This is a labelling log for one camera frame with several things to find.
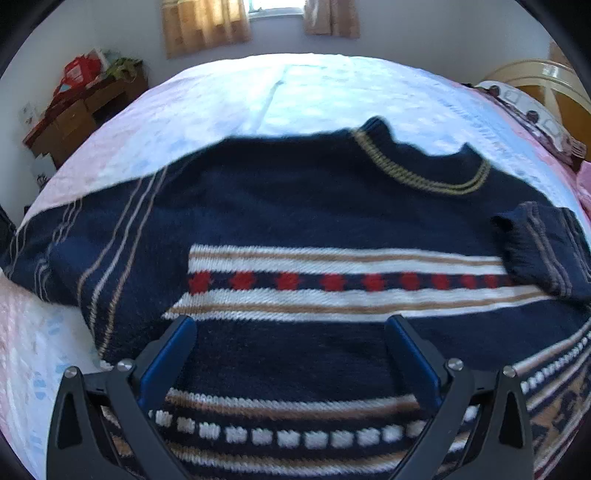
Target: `wooden desk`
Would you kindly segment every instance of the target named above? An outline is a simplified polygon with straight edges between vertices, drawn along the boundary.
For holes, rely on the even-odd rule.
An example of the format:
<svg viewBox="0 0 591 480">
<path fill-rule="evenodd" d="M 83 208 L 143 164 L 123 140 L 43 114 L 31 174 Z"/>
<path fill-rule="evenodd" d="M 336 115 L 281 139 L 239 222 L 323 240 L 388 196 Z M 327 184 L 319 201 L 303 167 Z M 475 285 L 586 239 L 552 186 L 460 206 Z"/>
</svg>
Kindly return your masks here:
<svg viewBox="0 0 591 480">
<path fill-rule="evenodd" d="M 132 81 L 113 77 L 68 98 L 64 105 L 48 108 L 45 118 L 27 135 L 23 143 L 35 156 L 51 154 L 56 168 L 106 121 L 125 109 L 148 89 L 141 63 Z"/>
</svg>

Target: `red bag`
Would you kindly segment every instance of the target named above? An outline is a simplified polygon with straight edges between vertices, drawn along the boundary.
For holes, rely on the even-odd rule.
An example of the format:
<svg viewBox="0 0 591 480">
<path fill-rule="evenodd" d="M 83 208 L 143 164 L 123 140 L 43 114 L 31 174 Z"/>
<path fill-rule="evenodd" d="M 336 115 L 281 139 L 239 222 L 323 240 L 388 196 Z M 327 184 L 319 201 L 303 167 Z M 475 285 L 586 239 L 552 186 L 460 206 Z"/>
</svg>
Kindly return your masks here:
<svg viewBox="0 0 591 480">
<path fill-rule="evenodd" d="M 100 73 L 100 60 L 76 57 L 64 68 L 64 82 L 70 86 L 86 85 Z"/>
</svg>

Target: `navy blue sweater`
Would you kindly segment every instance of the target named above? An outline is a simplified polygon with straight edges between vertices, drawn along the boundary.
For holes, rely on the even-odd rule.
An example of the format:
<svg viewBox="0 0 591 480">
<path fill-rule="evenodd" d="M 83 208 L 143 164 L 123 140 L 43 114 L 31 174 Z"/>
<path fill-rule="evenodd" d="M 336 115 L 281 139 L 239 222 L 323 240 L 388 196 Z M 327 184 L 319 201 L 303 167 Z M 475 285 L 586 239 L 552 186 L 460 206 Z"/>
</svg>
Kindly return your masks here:
<svg viewBox="0 0 591 480">
<path fill-rule="evenodd" d="M 230 138 L 43 212 L 5 265 L 43 300 L 79 305 L 109 364 L 178 314 L 199 322 L 154 414 L 192 473 L 387 478 L 424 420 L 385 350 L 394 313 L 447 357 L 516 367 L 540 470 L 588 407 L 591 332 L 585 307 L 502 265 L 491 217 L 526 201 L 549 205 L 468 146 L 429 157 L 372 119 Z"/>
</svg>

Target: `bedsheet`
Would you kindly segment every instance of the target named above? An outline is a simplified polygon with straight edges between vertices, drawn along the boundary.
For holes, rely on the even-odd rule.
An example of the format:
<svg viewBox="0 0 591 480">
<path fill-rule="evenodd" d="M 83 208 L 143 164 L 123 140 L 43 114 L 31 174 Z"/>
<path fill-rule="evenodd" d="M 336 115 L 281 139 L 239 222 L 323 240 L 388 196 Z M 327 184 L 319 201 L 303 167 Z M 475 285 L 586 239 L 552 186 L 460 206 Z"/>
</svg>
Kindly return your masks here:
<svg viewBox="0 0 591 480">
<path fill-rule="evenodd" d="M 374 115 L 388 121 L 398 141 L 427 154 L 453 153 L 468 142 L 495 167 L 574 211 L 591 239 L 572 176 L 488 99 L 385 60 L 311 54 L 219 61 L 149 90 L 80 147 L 24 223 L 45 209 L 151 174 L 228 135 L 331 131 Z M 96 371 L 98 356 L 78 309 L 45 304 L 2 274 L 0 340 L 0 428 L 24 465 L 43 479 L 61 374 L 70 364 Z M 559 456 L 541 465 L 543 475 Z"/>
</svg>

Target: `brown curtain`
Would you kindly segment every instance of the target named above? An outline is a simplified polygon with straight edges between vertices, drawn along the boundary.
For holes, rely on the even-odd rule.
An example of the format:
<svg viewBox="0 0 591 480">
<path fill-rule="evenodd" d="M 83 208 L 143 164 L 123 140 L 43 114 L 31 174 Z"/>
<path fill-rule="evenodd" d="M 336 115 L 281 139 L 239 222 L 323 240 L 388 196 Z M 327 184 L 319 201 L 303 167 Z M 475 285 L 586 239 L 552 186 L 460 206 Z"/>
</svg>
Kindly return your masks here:
<svg viewBox="0 0 591 480">
<path fill-rule="evenodd" d="M 168 58 L 251 39 L 243 0 L 163 0 Z"/>
<path fill-rule="evenodd" d="M 309 35 L 359 38 L 355 0 L 306 0 L 304 26 Z"/>
</svg>

